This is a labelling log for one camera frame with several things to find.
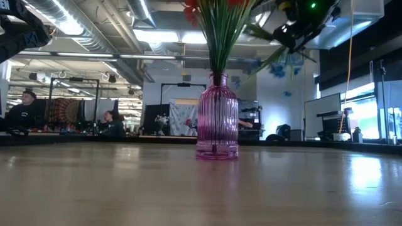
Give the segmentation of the round patterned tapestry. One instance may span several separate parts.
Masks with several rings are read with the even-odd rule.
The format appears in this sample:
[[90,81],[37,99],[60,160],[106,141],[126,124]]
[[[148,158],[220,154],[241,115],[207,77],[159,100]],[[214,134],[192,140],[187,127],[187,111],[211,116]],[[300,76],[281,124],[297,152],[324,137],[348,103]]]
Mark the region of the round patterned tapestry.
[[52,99],[46,105],[45,119],[62,126],[76,125],[79,107],[80,101],[77,99]]

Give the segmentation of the floral cloth backdrop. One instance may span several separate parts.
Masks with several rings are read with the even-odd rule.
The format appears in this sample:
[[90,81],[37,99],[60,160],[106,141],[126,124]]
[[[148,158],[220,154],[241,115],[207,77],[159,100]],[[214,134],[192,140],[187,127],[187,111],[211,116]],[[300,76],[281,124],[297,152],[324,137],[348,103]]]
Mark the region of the floral cloth backdrop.
[[198,99],[170,100],[170,134],[197,137]]

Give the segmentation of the black aluminium table frame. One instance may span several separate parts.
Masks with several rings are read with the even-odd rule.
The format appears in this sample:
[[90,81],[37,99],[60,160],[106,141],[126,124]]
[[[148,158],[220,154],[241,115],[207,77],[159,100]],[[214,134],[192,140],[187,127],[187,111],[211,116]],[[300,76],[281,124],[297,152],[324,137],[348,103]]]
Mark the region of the black aluminium table frame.
[[[195,144],[194,138],[168,137],[105,137],[105,136],[78,136],[78,135],[28,135],[14,137],[9,134],[0,136],[0,146],[22,146],[30,144],[74,143],[74,142],[102,142],[102,143],[146,143],[146,144]],[[386,144],[359,144],[348,142],[320,142],[320,141],[239,141],[241,146],[261,147],[296,147],[296,148],[333,148],[344,151],[371,154],[390,154],[402,157],[402,145]]]

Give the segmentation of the white board panel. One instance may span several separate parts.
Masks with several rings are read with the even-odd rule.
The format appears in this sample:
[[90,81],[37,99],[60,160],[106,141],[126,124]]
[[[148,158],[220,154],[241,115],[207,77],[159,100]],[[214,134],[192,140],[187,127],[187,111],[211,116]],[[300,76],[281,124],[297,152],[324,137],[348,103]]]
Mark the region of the white board panel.
[[305,107],[305,137],[312,139],[318,137],[323,130],[322,116],[319,114],[340,111],[340,93],[328,95],[304,103]]

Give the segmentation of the white flowers in vase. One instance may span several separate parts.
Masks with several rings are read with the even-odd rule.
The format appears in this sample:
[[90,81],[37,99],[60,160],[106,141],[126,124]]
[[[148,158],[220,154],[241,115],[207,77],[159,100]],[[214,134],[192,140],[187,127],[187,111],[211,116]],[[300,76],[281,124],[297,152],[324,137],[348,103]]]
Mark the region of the white flowers in vase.
[[156,135],[157,136],[164,136],[165,133],[163,132],[164,128],[168,126],[169,123],[169,117],[166,114],[163,115],[157,115],[155,117],[155,122],[157,123],[157,130],[156,130]]

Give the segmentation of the black office chair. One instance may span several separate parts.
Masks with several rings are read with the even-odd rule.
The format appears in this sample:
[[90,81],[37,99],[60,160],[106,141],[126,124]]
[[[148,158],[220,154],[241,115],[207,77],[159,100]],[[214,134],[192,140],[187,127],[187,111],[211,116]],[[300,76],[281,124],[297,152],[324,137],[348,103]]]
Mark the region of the black office chair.
[[267,136],[266,141],[289,141],[291,127],[287,124],[282,124],[276,128],[274,134]]

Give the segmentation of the dense red flower bunch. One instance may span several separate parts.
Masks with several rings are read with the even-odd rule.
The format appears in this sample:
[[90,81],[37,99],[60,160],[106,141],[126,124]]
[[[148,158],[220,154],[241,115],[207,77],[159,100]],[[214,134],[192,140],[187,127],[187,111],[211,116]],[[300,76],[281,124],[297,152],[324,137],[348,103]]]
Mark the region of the dense red flower bunch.
[[258,0],[196,0],[197,22],[209,49],[210,69],[223,74],[229,55]]

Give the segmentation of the ceiling light panel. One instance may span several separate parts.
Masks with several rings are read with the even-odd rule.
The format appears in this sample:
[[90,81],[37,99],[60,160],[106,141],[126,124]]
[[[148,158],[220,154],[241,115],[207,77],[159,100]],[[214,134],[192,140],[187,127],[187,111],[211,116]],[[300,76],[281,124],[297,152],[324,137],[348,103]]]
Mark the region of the ceiling light panel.
[[139,41],[147,43],[188,43],[206,44],[207,40],[202,32],[177,32],[162,30],[133,30]]

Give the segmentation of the black stand frame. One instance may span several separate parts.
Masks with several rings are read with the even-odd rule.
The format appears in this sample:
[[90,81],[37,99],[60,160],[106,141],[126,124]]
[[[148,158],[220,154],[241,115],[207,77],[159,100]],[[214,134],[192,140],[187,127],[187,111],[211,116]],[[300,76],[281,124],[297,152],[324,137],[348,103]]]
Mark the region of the black stand frame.
[[96,83],[96,88],[95,88],[95,106],[94,106],[94,116],[92,120],[92,127],[96,126],[96,115],[97,115],[97,106],[98,106],[98,100],[99,100],[99,87],[100,87],[100,80],[99,79],[89,79],[89,78],[80,78],[80,77],[70,77],[70,78],[55,78],[52,77],[50,79],[50,91],[49,91],[49,96],[48,96],[48,104],[51,104],[52,97],[53,97],[53,89],[55,86],[53,83],[58,80],[68,80],[70,83],[82,83],[82,82],[95,82]]
[[160,87],[160,107],[163,105],[163,87],[166,85],[172,85],[172,86],[177,86],[177,87],[191,87],[191,86],[196,86],[196,87],[203,87],[204,91],[207,90],[207,86],[205,84],[195,84],[195,83],[186,83],[186,82],[180,82],[180,83],[161,83]]

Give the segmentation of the pink ribbed glass vase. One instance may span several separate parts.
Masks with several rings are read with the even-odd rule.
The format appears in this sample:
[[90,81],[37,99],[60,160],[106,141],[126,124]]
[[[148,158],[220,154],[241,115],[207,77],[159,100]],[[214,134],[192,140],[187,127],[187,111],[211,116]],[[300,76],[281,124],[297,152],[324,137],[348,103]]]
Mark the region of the pink ribbed glass vase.
[[210,86],[198,102],[196,158],[238,158],[238,106],[235,93],[227,86],[227,75],[210,74]]

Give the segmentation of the sparse red flower bunch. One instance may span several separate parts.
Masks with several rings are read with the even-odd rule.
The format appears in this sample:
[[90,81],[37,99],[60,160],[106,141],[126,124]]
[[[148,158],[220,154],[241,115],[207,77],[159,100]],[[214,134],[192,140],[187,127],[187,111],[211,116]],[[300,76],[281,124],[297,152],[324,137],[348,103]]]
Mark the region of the sparse red flower bunch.
[[202,11],[202,4],[204,0],[185,0],[184,14],[188,22],[194,27],[199,27],[201,30],[205,29],[204,14]]

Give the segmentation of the person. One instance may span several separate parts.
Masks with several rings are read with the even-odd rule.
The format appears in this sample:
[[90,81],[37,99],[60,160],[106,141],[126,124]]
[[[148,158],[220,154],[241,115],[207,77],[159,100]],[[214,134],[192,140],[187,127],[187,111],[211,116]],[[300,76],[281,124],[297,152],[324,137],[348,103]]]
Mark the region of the person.
[[25,90],[21,100],[21,104],[15,105],[7,113],[7,127],[42,130],[45,126],[45,105],[37,101],[37,96],[32,90]]
[[118,111],[107,110],[104,113],[104,119],[107,126],[99,133],[101,136],[124,137],[126,135],[124,124]]

